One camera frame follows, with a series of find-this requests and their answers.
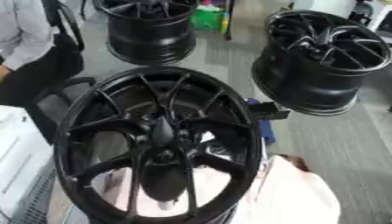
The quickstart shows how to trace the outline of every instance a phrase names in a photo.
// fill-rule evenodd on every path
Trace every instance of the gloss black rim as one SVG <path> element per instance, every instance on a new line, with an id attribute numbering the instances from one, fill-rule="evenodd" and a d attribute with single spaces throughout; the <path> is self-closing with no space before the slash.
<path id="1" fill-rule="evenodd" d="M 380 37 L 342 17 L 291 10 L 272 16 L 267 26 L 272 43 L 336 74 L 365 74 L 390 62 L 390 50 Z"/>
<path id="2" fill-rule="evenodd" d="M 149 93 L 150 99 L 143 105 L 149 108 L 149 112 L 143 115 L 150 117 L 148 122 L 134 118 L 131 105 L 125 108 L 117 102 L 121 93 L 132 88 L 141 88 L 140 91 Z M 207 93 L 193 97 L 203 99 L 203 96 L 208 96 L 198 107 L 189 106 L 192 100 L 182 100 L 185 98 L 181 95 L 193 91 Z M 91 112 L 95 102 L 99 102 L 104 106 L 104 110 L 112 114 L 86 122 L 85 115 Z M 181 114 L 178 112 L 181 107 L 192 109 L 186 112 L 187 114 Z M 224 113 L 229 113 L 233 118 L 224 118 Z M 70 153 L 86 146 L 84 139 L 103 130 L 124 134 L 129 143 L 129 151 L 88 168 L 75 167 Z M 205 131 L 213 132 L 228 150 L 238 153 L 237 159 L 228 161 L 201 150 L 200 142 L 195 136 Z M 59 127 L 54 157 L 59 180 L 66 194 L 83 212 L 98 221 L 136 224 L 210 223 L 223 214 L 230 213 L 230 209 L 238 203 L 253 182 L 260 164 L 262 146 L 259 134 L 259 128 L 243 99 L 221 81 L 183 68 L 146 67 L 120 73 L 84 94 L 72 106 Z M 111 206 L 91 189 L 91 180 L 99 173 L 131 167 L 136 174 L 140 174 L 146 161 L 168 149 L 178 159 L 178 164 L 186 176 L 189 199 L 186 213 L 166 218 L 139 215 L 135 197 L 140 186 L 140 175 L 132 176 L 128 211 Z M 193 184 L 193 168 L 198 165 L 209 165 L 229 174 L 231 178 L 227 187 L 204 206 L 197 205 L 197 192 Z"/>

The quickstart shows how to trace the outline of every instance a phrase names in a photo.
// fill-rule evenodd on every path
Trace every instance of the chair armrest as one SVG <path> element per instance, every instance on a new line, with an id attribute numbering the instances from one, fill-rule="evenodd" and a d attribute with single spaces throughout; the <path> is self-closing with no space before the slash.
<path id="1" fill-rule="evenodd" d="M 64 5 L 61 2 L 59 2 L 59 11 L 64 16 L 64 19 L 68 22 L 69 27 L 71 28 L 71 31 L 74 37 L 76 38 L 78 49 L 80 51 L 83 51 L 85 49 L 85 45 L 84 45 L 83 37 L 81 36 L 81 30 L 79 29 L 74 14 L 66 5 Z"/>

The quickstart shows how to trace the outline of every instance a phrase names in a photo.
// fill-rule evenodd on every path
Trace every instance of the white cloth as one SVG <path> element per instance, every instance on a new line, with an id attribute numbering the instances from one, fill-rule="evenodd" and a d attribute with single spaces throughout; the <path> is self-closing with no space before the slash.
<path id="1" fill-rule="evenodd" d="M 0 55 L 11 70 L 38 60 L 53 46 L 41 0 L 0 1 Z"/>
<path id="2" fill-rule="evenodd" d="M 278 156 L 260 174 L 241 200 L 232 224 L 339 223 L 340 203 L 318 175 L 300 171 Z"/>
<path id="3" fill-rule="evenodd" d="M 126 210 L 130 169 L 122 176 L 115 205 Z M 194 178 L 199 207 L 213 199 L 229 181 L 228 175 L 212 169 L 196 169 Z M 150 217 L 182 214 L 188 205 L 186 192 L 177 203 L 159 205 L 141 191 L 137 203 L 138 212 Z M 267 171 L 259 171 L 230 223 L 338 224 L 339 217 L 340 203 L 322 178 L 311 172 L 300 171 L 286 159 L 276 156 L 270 160 Z"/>

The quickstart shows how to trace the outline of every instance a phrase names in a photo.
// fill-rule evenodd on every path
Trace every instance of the person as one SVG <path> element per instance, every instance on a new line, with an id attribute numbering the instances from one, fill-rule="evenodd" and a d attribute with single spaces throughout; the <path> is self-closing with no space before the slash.
<path id="1" fill-rule="evenodd" d="M 56 81 L 58 54 L 41 0 L 0 1 L 0 105 L 25 108 L 48 142 L 56 124 L 33 100 Z"/>

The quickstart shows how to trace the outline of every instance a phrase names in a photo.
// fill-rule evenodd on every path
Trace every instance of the office chair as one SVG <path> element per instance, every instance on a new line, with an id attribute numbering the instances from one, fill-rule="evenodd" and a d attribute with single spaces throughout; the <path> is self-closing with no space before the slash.
<path id="1" fill-rule="evenodd" d="M 49 95 L 56 95 L 67 106 L 71 106 L 73 100 L 70 99 L 63 90 L 79 84 L 88 84 L 92 87 L 95 84 L 95 79 L 91 77 L 72 78 L 84 68 L 81 52 L 85 48 L 81 31 L 79 30 L 72 11 L 58 0 L 42 0 L 42 3 L 49 24 L 52 27 L 57 27 L 59 29 L 59 33 L 54 35 L 54 42 L 55 44 L 59 44 L 59 60 L 66 63 L 59 63 L 57 72 L 58 81 L 54 85 L 48 87 L 48 89 L 42 91 L 35 99 L 35 102 L 41 102 Z M 73 38 L 68 34 L 68 29 L 64 22 L 67 22 L 68 27 L 73 34 Z M 67 61 L 72 61 L 74 63 L 72 65 L 67 65 Z"/>

